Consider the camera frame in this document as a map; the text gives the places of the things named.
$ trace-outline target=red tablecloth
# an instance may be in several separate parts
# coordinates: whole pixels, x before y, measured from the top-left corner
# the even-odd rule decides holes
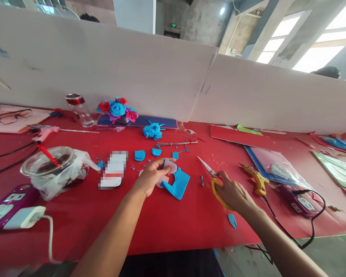
[[[65,129],[81,129],[79,123],[67,119],[49,118],[44,124],[57,125]],[[234,213],[238,228],[234,229],[227,217],[226,210],[213,196],[210,177],[198,161],[200,156],[214,170],[225,170],[228,175],[241,182],[253,196],[256,203],[269,215],[270,212],[263,199],[253,192],[254,185],[250,176],[239,167],[238,163],[252,165],[249,156],[241,145],[235,145],[210,137],[210,125],[189,122],[185,127],[194,130],[198,144],[188,145],[190,152],[180,153],[177,165],[191,176],[186,192],[181,201],[175,199],[166,190],[155,188],[151,197],[146,199],[140,219],[131,242],[128,254],[144,254],[188,249],[226,247],[230,245],[259,243],[260,239],[251,230],[246,221]],[[310,153],[310,148],[294,139],[295,134],[287,135],[266,133],[281,148],[283,155],[296,170],[324,196],[328,205],[338,207],[344,212],[332,212],[327,209],[315,220],[316,236],[338,235],[346,233],[346,192],[338,186],[319,165]],[[317,145],[305,134],[300,138]],[[0,154],[17,149],[30,142],[32,134],[1,134]],[[163,131],[160,142],[185,142],[186,137],[193,136],[182,131]],[[115,190],[98,190],[100,175],[91,171],[87,179],[78,187],[60,194],[53,200],[39,200],[37,205],[46,206],[46,214],[54,219],[53,255],[56,260],[79,260],[95,240],[105,224],[110,220],[123,196],[133,186],[139,170],[146,165],[147,159],[156,159],[151,155],[151,148],[156,141],[145,138],[140,128],[126,128],[116,131],[103,131],[100,134],[73,133],[59,131],[52,133],[45,141],[45,147],[69,146],[87,151],[92,160],[106,161],[113,150],[129,151],[126,174],[123,185]],[[15,154],[0,158],[0,169],[20,160],[33,151],[21,150]],[[171,157],[172,152],[184,150],[183,145],[162,147],[160,157]],[[143,162],[134,160],[135,150],[145,150]],[[30,180],[19,172],[20,165],[0,173],[0,199],[19,184]],[[204,187],[200,175],[204,175]],[[294,210],[274,191],[267,188],[267,198],[277,217],[295,238],[311,235],[310,220],[297,215]],[[41,219],[28,230],[15,230],[0,234],[0,266],[19,266],[48,262],[49,222]]]

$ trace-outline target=blue paper rose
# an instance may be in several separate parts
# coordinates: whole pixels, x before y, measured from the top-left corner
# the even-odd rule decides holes
[[[114,117],[122,116],[125,114],[127,106],[122,105],[116,101],[111,101],[110,102],[110,113]]]
[[[163,134],[162,132],[155,133],[154,136],[153,136],[153,139],[154,139],[154,140],[161,139],[162,134]]]
[[[158,133],[160,132],[160,125],[159,123],[152,123],[150,126],[149,126],[149,129],[150,129],[150,133]]]
[[[142,130],[143,135],[144,135],[145,137],[150,137],[149,127],[150,127],[150,126],[147,125],[147,126],[145,126],[145,127],[143,128],[143,130]]]

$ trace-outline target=white partition board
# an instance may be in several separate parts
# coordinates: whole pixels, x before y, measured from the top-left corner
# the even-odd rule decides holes
[[[216,47],[0,5],[0,102],[92,112],[124,97],[142,115],[188,121]]]
[[[191,121],[346,132],[346,81],[217,55]]]

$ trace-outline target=scissor blade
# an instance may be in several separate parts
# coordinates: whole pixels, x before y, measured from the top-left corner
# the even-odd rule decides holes
[[[204,162],[199,156],[197,156],[199,159],[200,159],[200,161],[203,163],[203,165],[205,166],[205,168],[209,171],[209,173],[210,173],[210,175],[212,175],[213,177],[214,177],[214,170],[212,170],[211,169],[211,167],[210,166],[208,166],[207,165],[207,163],[206,162]]]

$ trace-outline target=black cable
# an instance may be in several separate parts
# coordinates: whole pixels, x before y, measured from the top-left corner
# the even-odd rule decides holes
[[[275,213],[274,213],[273,210],[272,210],[272,207],[270,206],[270,204],[269,204],[269,202],[268,202],[268,199],[267,199],[265,196],[263,196],[263,198],[264,198],[265,202],[268,204],[268,207],[269,207],[270,211],[272,212],[272,214],[273,214],[275,220],[277,221],[277,223],[278,223],[278,225],[281,227],[281,229],[286,233],[286,235],[287,235],[291,240],[293,240],[294,243],[296,243],[296,245],[297,245],[298,247],[301,247],[301,244],[299,244],[299,243],[297,242],[297,240],[295,240],[294,237],[291,236],[291,234],[286,230],[286,228],[284,228],[283,225],[279,222],[278,218],[276,217]]]
[[[23,162],[24,160],[26,160],[26,159],[28,159],[30,156],[32,156],[34,153],[36,153],[37,150],[38,150],[38,148],[36,147],[36,149],[35,149],[31,154],[29,154],[27,157],[21,159],[20,161],[14,163],[14,164],[12,164],[12,165],[10,165],[10,166],[4,168],[4,169],[0,169],[0,173],[3,172],[3,171],[5,171],[5,170],[7,170],[7,169],[9,169],[9,168],[12,168],[13,166],[16,166],[17,164],[20,164],[21,162]]]
[[[9,155],[9,154],[13,154],[13,153],[15,153],[15,152],[17,152],[17,151],[19,151],[19,150],[22,150],[23,148],[26,148],[26,147],[28,147],[28,146],[34,144],[34,143],[35,143],[35,142],[33,141],[33,142],[31,142],[31,143],[29,143],[29,144],[27,144],[27,145],[25,145],[25,146],[22,146],[22,147],[20,147],[20,148],[18,148],[18,149],[16,149],[16,150],[13,150],[13,151],[9,152],[9,153],[0,155],[0,158],[1,158],[1,157],[4,157],[4,156],[6,156],[6,155]]]
[[[314,220],[315,220],[318,216],[320,216],[320,215],[322,214],[322,212],[325,211],[325,209],[327,208],[327,205],[326,205],[325,199],[324,199],[319,193],[317,193],[317,192],[314,191],[314,190],[299,190],[299,191],[295,191],[294,194],[295,194],[295,195],[299,195],[299,194],[302,194],[302,192],[303,192],[303,193],[306,193],[306,192],[314,192],[314,193],[318,194],[319,197],[322,198],[322,200],[323,200],[323,208],[321,209],[320,212],[317,213],[316,216],[314,216],[314,217],[311,219],[311,228],[312,228],[312,230],[313,230],[313,232],[312,232],[312,234],[311,234],[311,237],[310,237],[310,239],[309,239],[307,242],[305,242],[303,245],[300,246],[301,249],[305,249],[305,248],[314,240],[314,237],[315,237]]]
[[[259,244],[257,244],[257,246],[258,246],[258,248],[250,247],[250,246],[245,245],[245,247],[247,247],[247,248],[249,248],[249,249],[260,250],[261,252],[263,252],[264,256],[268,259],[268,261],[269,261],[271,264],[274,264],[272,258],[271,258],[270,256],[268,257],[269,253],[268,253],[267,251],[263,250],[263,249],[260,247]]]

